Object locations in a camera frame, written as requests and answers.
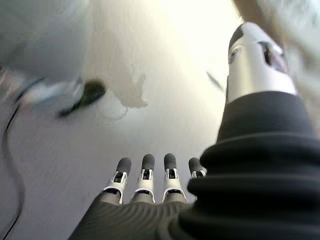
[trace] black cable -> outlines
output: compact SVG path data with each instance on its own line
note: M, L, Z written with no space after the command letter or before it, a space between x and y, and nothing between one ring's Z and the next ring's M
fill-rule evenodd
M18 207L15 212L15 216L14 216L13 220L10 222L10 224L8 224L8 227L7 227L8 231L5 233L2 240L5 240L7 238L9 233L12 231L12 229L16 225L16 223L22 213L22 210L24 208L24 204L25 204L25 183L24 183L24 180L17 169L15 161L11 155L10 146L9 146L10 129L11 129L12 123L14 122L14 120L17 116L19 108L20 108L20 105L18 105L16 107L15 111L13 112L9 122L7 123L7 125L5 127L5 130L4 130L3 136L2 136L2 151L3 151L3 155L4 155L4 161L5 161L5 165L9 171L9 173L13 177L14 182L16 184L17 201L18 201Z

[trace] silver metal cylinder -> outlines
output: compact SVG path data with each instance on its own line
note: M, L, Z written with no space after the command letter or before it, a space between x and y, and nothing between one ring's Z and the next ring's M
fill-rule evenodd
M256 24L244 23L235 31L228 59L226 103L259 92L297 95L282 49Z

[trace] black rubber fingertip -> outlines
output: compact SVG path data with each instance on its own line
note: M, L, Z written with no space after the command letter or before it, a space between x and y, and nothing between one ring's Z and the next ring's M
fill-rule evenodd
M141 169L151 169L155 168L155 157L152 154L146 154L142 160Z
M127 157L122 158L119 161L118 166L116 167L117 171L119 171L120 173L126 172L128 176L130 173L130 169L131 169L131 160Z
M193 157L189 160L189 170L190 170L190 173L192 174L193 171L204 171L205 168L200 164L200 160L199 158L196 158L196 157Z
M164 156L164 170L166 169L176 169L177 161L175 155L168 153Z
M236 28L236 30L234 31L231 39L230 39L230 42L229 42L229 48L228 48L228 51L230 50L230 48L233 46L233 44L235 44L236 41L238 41L240 38L242 38L244 36L244 32L242 31L242 25L241 24L240 26L238 26Z

